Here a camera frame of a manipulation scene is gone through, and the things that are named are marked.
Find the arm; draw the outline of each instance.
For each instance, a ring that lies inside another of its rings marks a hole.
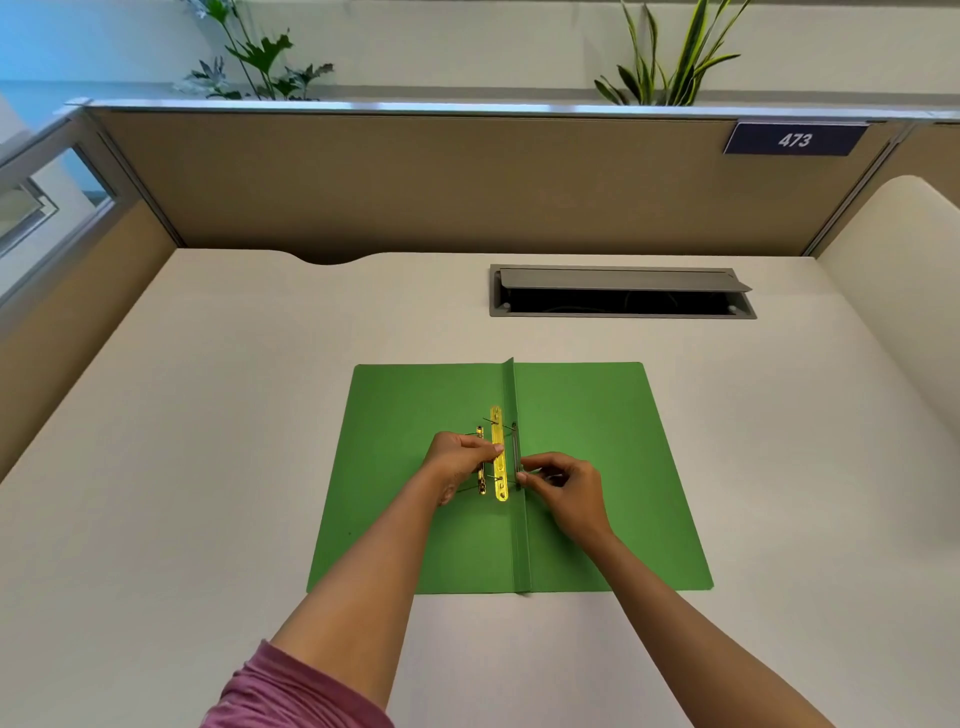
[[[480,438],[438,434],[420,469],[271,643],[386,708],[434,511],[502,450]]]
[[[696,728],[831,723],[773,670],[690,606],[614,535],[590,463],[547,452],[522,458],[517,480],[537,493],[560,529],[613,589],[643,646]],[[555,487],[545,478],[563,487]]]

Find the yellow plastic strip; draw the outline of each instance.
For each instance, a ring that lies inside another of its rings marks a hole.
[[[483,426],[477,426],[477,437],[483,440]],[[487,478],[483,473],[484,463],[480,463],[480,470],[477,471],[477,490],[480,491],[481,496],[487,494]]]
[[[507,485],[507,451],[503,441],[503,410],[494,405],[490,408],[491,440],[494,445],[503,445],[504,450],[493,461],[493,492],[497,500],[506,500],[510,496]]]

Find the pink sleeve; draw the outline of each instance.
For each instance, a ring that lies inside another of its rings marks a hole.
[[[359,692],[268,642],[224,688],[201,728],[394,728]]]

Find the white desk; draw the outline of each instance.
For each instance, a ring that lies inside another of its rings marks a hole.
[[[492,262],[732,266],[758,319],[494,319]],[[199,723],[303,595],[353,366],[509,356],[642,361],[716,581],[687,598],[838,724],[956,725],[960,449],[814,260],[204,250],[0,486],[0,725]],[[417,597],[389,712],[685,725],[602,594]]]

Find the beige fabric panel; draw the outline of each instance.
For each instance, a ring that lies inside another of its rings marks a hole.
[[[926,180],[940,194],[960,206],[960,124],[917,126],[876,171],[852,204],[817,246],[820,255],[874,193],[895,177],[912,175]]]
[[[0,478],[175,249],[146,203],[137,203],[0,339]]]
[[[97,111],[189,246],[798,255],[848,157],[724,156],[734,121]]]

